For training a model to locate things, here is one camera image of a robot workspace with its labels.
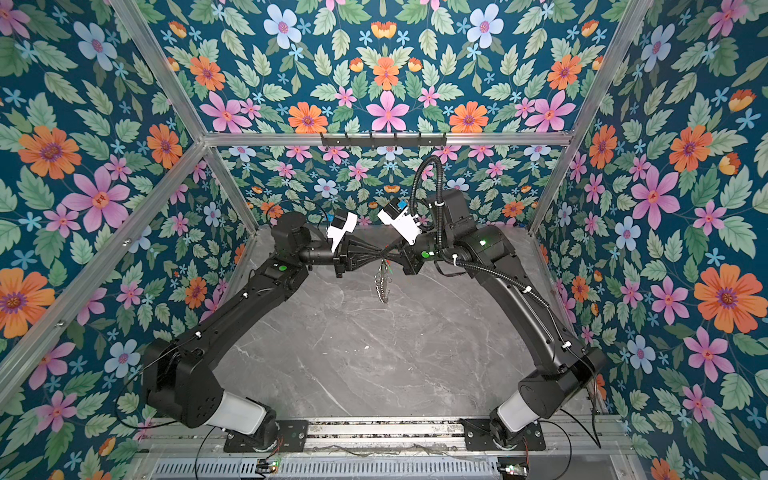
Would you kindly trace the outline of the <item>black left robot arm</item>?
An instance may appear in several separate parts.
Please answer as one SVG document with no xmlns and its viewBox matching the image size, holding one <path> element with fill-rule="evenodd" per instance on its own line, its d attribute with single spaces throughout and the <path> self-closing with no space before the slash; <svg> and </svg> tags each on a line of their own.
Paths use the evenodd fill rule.
<svg viewBox="0 0 768 480">
<path fill-rule="evenodd" d="M 315 239 L 305 215 L 279 218 L 270 230 L 272 254 L 242 289 L 197 326 L 146 349 L 143 401 L 189 428 L 209 425 L 246 436 L 265 430 L 273 420 L 270 408 L 226 391 L 214 370 L 263 316 L 299 290 L 311 267 L 331 265 L 346 273 L 381 258 L 379 248 L 352 234 L 354 226 L 352 217 L 335 220 L 325 238 Z"/>
</svg>

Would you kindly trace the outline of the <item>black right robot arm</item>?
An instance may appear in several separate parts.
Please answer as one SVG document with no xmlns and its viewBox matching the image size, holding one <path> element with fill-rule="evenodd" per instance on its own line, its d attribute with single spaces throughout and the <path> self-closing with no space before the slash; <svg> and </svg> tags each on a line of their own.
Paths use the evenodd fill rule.
<svg viewBox="0 0 768 480">
<path fill-rule="evenodd" d="M 534 370 L 490 414 L 494 443 L 510 449 L 532 424 L 549 419 L 605 366 L 602 350 L 581 341 L 531 283 L 505 233 L 478 226 L 458 191 L 432 198 L 433 227 L 421 228 L 404 202 L 393 200 L 379 220 L 401 236 L 400 264 L 447 263 L 478 282 L 497 302 L 528 348 Z"/>
</svg>

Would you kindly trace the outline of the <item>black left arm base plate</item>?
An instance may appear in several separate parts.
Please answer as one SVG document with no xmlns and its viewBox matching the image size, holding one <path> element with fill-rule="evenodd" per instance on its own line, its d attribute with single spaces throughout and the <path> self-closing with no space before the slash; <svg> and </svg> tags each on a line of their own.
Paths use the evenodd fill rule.
<svg viewBox="0 0 768 480">
<path fill-rule="evenodd" d="M 308 438 L 306 420 L 275 420 L 266 422 L 254 434 L 227 434 L 223 450 L 226 453 L 299 453 Z"/>
</svg>

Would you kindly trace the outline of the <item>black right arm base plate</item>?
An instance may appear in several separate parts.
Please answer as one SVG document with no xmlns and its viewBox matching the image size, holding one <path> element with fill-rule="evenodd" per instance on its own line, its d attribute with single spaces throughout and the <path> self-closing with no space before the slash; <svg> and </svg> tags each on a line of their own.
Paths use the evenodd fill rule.
<svg viewBox="0 0 768 480">
<path fill-rule="evenodd" d="M 509 433 L 496 420 L 461 418 L 465 448 L 468 451 L 544 451 L 546 442 L 538 422 L 519 432 Z"/>
</svg>

